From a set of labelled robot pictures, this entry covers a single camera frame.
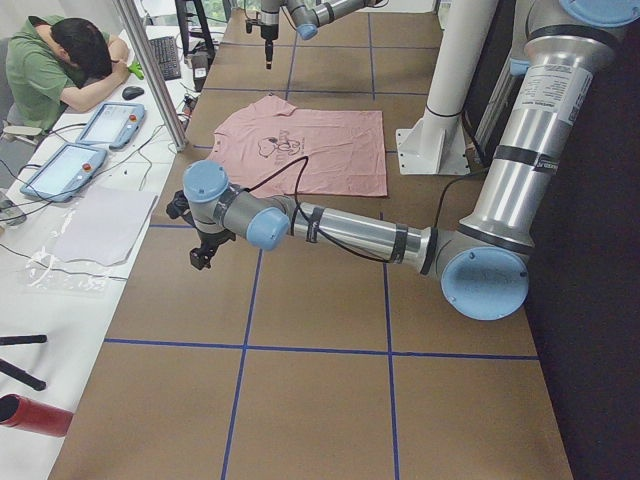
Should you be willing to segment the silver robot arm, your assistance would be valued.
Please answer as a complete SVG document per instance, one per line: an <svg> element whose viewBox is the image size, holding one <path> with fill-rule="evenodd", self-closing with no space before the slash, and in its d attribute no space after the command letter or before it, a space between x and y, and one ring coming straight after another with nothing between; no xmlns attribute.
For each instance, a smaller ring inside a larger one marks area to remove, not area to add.
<svg viewBox="0 0 640 480"><path fill-rule="evenodd" d="M325 25L364 8L376 8L382 1L335 0L320 1L308 7L304 1L262 0L258 16L261 38L264 40L265 68L270 70L273 63L274 42L279 37L279 20L282 8L288 12L294 30L303 39L313 38Z"/></svg>
<svg viewBox="0 0 640 480"><path fill-rule="evenodd" d="M218 248L237 238L270 251L285 236L327 242L358 257L407 264L439 280L463 315L497 320L515 312L529 289L530 226L556 173L566 140L596 72L610 64L635 1L520 1L509 65L523 79L473 212L455 231L403 224L303 203L296 196L255 197L209 160L188 166L167 206L193 226L190 253L208 268Z"/></svg>

